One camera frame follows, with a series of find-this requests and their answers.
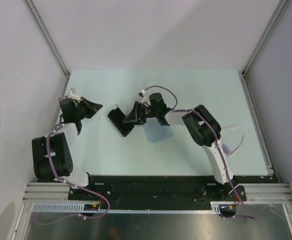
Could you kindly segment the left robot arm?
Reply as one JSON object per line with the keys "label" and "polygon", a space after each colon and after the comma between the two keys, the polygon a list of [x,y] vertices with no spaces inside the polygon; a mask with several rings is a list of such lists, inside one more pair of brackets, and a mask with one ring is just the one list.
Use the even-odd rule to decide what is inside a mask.
{"label": "left robot arm", "polygon": [[97,188],[89,183],[86,172],[74,166],[70,145],[82,131],[82,120],[91,119],[103,105],[84,97],[68,96],[59,99],[59,106],[59,123],[46,136],[31,141],[35,176],[39,180],[53,180],[79,188],[79,194],[91,200]]}

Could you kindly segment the light blue cleaning cloth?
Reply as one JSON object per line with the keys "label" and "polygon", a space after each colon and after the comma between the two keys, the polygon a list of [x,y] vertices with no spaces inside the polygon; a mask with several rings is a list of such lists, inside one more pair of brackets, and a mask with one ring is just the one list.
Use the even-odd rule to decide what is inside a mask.
{"label": "light blue cleaning cloth", "polygon": [[157,120],[150,119],[143,125],[145,136],[150,144],[160,142],[174,136],[172,129],[166,125],[160,125]]}

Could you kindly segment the black glasses case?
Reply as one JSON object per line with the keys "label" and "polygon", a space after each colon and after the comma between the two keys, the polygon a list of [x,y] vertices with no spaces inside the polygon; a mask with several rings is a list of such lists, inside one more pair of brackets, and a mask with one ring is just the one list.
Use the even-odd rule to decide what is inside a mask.
{"label": "black glasses case", "polygon": [[132,123],[124,122],[126,115],[119,107],[112,109],[108,113],[107,117],[123,137],[127,137],[129,133],[134,129],[134,125]]}

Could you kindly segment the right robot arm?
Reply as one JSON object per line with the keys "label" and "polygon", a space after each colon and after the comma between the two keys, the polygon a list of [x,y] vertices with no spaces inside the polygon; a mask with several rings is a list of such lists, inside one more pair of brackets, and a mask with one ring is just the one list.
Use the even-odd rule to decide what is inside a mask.
{"label": "right robot arm", "polygon": [[234,174],[223,151],[222,128],[207,108],[202,104],[192,109],[170,108],[159,92],[151,94],[149,101],[150,104],[136,101],[123,122],[144,125],[147,119],[155,118],[161,126],[185,126],[193,141],[204,149],[212,166],[214,179],[221,184],[216,188],[217,196],[223,201],[233,197]]}

